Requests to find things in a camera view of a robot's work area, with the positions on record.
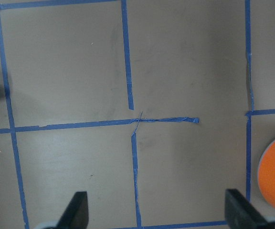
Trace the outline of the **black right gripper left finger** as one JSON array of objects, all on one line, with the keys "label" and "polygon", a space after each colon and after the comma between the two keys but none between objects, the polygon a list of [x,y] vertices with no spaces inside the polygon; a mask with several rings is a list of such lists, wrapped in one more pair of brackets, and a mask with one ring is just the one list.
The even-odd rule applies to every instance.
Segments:
[{"label": "black right gripper left finger", "polygon": [[89,222],[88,196],[86,191],[74,194],[55,229],[86,229]]}]

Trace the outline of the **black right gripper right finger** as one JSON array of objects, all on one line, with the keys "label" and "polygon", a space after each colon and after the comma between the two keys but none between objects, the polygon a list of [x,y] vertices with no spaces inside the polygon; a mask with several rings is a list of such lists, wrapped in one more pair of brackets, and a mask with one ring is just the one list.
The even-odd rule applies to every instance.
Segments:
[{"label": "black right gripper right finger", "polygon": [[224,216],[231,229],[275,229],[237,189],[225,191]]}]

